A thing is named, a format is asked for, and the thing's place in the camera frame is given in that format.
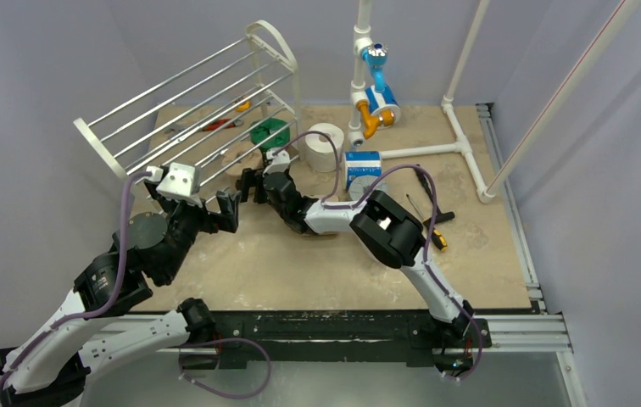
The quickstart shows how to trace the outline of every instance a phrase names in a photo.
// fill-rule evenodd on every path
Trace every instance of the blue pipe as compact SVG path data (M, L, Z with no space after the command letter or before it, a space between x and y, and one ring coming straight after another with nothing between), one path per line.
M383 93L386 90L386 80L383 76L383 65L387 61L387 48L381 43L375 43L360 53L361 58L368 64L373 82L376 85L376 92Z

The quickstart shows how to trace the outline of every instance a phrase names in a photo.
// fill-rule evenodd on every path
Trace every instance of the green object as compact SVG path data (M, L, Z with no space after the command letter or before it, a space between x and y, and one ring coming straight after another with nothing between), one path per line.
M251 123L251 126L255 125L256 123L258 123L257 120ZM276 119L275 117L269 117L268 119L264 120L263 123L261 123L258 127L251 130L251 142L253 142L253 144L258 144L285 125L287 125L287 122ZM260 151L266 152L270 148L283 147L290 141L291 130L286 129L273 136L273 138L271 138L269 141L261 144Z

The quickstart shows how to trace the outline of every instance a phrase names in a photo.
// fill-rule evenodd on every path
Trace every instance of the wooden board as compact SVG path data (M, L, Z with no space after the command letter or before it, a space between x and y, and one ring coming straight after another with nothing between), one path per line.
M162 109L157 125L185 109ZM194 114L185 122L192 123L209 111ZM458 107L456 114L488 180L493 171L476 110ZM306 107L301 128L328 122L346 130L349 115L348 106ZM221 131L182 161L194 164L259 117L256 112L249 114L241 129ZM199 132L191 140L206 135ZM152 146L165 138L156 137ZM401 121L392 129L377 132L363 149L411 148L453 140L449 122L439 107L415 106L405 107ZM170 156L167 153L161 159ZM436 182L443 210L453 210L457 215L441 225L449 249L439 253L431 248L432 257L453 287L476 308L528 307L521 264L501 199L491 204L478 201L470 172L457 153L389 159L383 162L383 169L403 163L426 168ZM206 175L208 170L215 172L218 168L220 159L206 167ZM301 193L322 195L332 189L332 173L314 172L304 162L293 163L291 174ZM391 175L387 183L390 195L411 213L406 193L430 214L430 201L412 170ZM203 189L201 196L210 197L216 189L230 185L232 180L220 176ZM154 296L136 309L173 309L188 297L203 298L211 309L426 308L405 276L370 259L355 236L301 237L290 231L269 206L251 202L241 205L236 234L198 235L173 285L153 290Z

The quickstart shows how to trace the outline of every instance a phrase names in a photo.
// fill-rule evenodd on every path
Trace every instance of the metal rack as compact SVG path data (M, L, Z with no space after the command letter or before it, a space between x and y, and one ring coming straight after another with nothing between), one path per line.
M281 52L276 51L268 42L264 41L259 33L266 32L273 37L278 45L280 46ZM203 65L206 65L208 62L217 59L221 55L230 52L236 47L242 47L243 44L246 44L249 48L249 52L244 54L241 58L236 59L225 67L217 70L214 74L208 75L203 78L201 81L197 81L183 91L177 92L170 98L166 98L163 102L155 104L152 108L144 111L138 116L134 117L131 120L123 120L123 124L120 125L115 130L105 134L103 136L98 136L94 129L98 127L103 122L109 122L112 119L118 119L120 114L124 111L127 112L127 109L132 105L142 105L143 101L148 103L149 100L153 102L154 98L158 96L158 91L166 88L172 82L182 78L185 75L188 75L194 71L197 71ZM261 54L267 54L270 56L270 62L261 64ZM216 80L222 76L224 79L230 77L233 71L240 70L244 65L247 65L250 68L250 71L245 75L240 76L234 80L230 85L223 87L220 91L214 93L208 98L205 98L199 103L195 103L189 109L184 111L181 114L178 114L171 120L166 121L162 125L159 125L156 129L150 131L149 133L138 137L133 138L130 141L123 141L118 143L118 135L128 131L134 125L142 123L145 119L153 117L153 114L158 113L162 108L174 104L179 99L185 97L189 93L196 91L204 85L207 85L213 80ZM264 73L271 71L271 68L280 66L281 73L274 77L271 81L266 82L264 80ZM279 83L285 81L286 79L291 79L293 86L293 103L286 103L281 97L278 96L276 92L273 92L273 86L278 85ZM149 142L152 137L156 137L159 134L162 134L164 131L170 129L174 124L178 124L181 120L186 119L191 114L198 112L203 107L213 106L217 103L223 103L224 101L229 101L224 103L222 106L217 107L211 113L206 114L202 119L196 120L191 125L186 127L182 131L178 131L173 134L167 140L164 140L159 145L150 148L147 152L143 153L140 157L133 159L129 164L121 164L119 159L127 155L134 149L142 147L144 143ZM277 109L273 109L275 106L269 106L269 102L277 103ZM245 103L250 103L250 107L242 112L236 114L236 108L243 106ZM202 181L198 186L203 187L209 182L214 180L216 177L223 174L226 170L231 168L235 163L241 159L250 155L254 150L260 148L260 146L280 134L286 129L292 129L298 134L300 127L300 88L298 80L298 63L296 58L293 55L290 47L288 47L285 39L281 33L267 21L259 20L255 23L252 23L246 27L246 35L244 38L241 38L228 46L222 48L209 55L208 57L198 61L197 63L185 68L181 72L171 76L165 81L161 81L159 84L147 89L145 92L140 93L139 95L131 98L130 100L122 103L118 107L111 109L108 113L103 114L101 117L86 122L85 120L79 118L74 120L74 125L81 132L81 134L86 138L91 147L96 151L96 153L101 157L103 162L114 172L116 176L119 177L122 181L129 176L138 171L144 170L149 164L168 164L171 161L183 160L187 154L192 151L194 148L198 147L203 142L208 141L211 137L216 136L219 132L227 128L232 122L240 120L245 117L247 114L255 111L256 109L260 110L261 120L258 120L254 125L251 125L249 128L245 129L241 134L233 137L231 140L225 142L220 147L216 148L213 152L206 155L204 158L194 161L189 164L194 164L197 167L205 168L210 163L216 161L218 158L222 157L223 152L228 149L234 142L240 142L246 140L250 137L251 132L261 126L265 120L275 117L283 112L288 112L293 118L288 120L287 123L280 129L272 132L267 138L262 142L255 144L245 153L240 154L237 158L232 160L227 165L222 166L219 170L213 172L209 176L202 176ZM207 135L204 135L200 139L192 142L189 137L196 133L197 131L203 129L205 126L213 123L216 120L227 117L229 114L234 114L230 120L228 120L223 125L219 126L215 130L209 132ZM160 163L155 161L161 157L162 154L168 153L172 148L182 147L182 150L178 153L173 154L169 159L165 159ZM154 204L153 200L150 199L148 193L141 188L138 183L131 189L134 196L137 198L137 202L144 202L147 205L151 205L153 209L159 210L159 208Z

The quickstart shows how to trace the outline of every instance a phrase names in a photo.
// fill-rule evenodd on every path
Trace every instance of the gray wall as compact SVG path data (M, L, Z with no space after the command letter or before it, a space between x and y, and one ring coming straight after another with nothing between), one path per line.
M0 1L0 348L25 341L117 228L120 183L71 124L145 87L101 1Z
M493 112L507 157L616 0L557 0ZM641 405L641 4L511 177L591 405Z
M255 20L268 20L298 58L305 101L348 102L357 1L107 1L149 83L241 38L245 26ZM550 0L491 2L456 94L458 103L495 100L549 4ZM389 46L387 82L401 103L440 102L476 6L477 0L373 2L372 35ZM220 87L205 89L187 100L202 99Z

